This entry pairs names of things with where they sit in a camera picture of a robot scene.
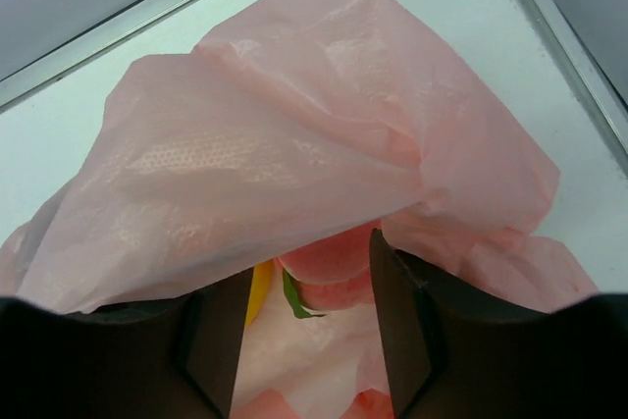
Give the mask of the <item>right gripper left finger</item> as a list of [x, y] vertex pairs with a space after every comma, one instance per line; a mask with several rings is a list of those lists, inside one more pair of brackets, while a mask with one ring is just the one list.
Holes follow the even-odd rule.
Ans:
[[91, 314], [2, 298], [2, 417], [228, 417], [252, 274]]

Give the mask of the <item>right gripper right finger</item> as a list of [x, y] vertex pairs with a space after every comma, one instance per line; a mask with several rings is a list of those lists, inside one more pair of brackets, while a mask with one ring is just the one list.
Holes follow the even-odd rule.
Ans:
[[545, 314], [370, 238], [370, 270], [397, 418], [623, 418], [627, 298]]

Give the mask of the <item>pink fake peach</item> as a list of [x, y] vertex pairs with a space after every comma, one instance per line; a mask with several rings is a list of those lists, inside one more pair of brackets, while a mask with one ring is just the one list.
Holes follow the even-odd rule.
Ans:
[[275, 259], [296, 318], [322, 317], [374, 302], [369, 243], [371, 233], [380, 227], [378, 220], [369, 222]]

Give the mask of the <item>pink plastic bag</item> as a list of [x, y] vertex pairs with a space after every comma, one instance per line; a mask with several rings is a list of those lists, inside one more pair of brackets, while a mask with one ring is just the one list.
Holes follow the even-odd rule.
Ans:
[[[392, 246], [538, 311], [597, 290], [537, 235], [559, 170], [395, 0], [259, 0], [133, 62], [79, 172], [1, 248], [1, 291], [59, 313], [174, 298], [373, 221]], [[374, 302], [296, 319], [277, 290], [236, 413], [388, 418]]]

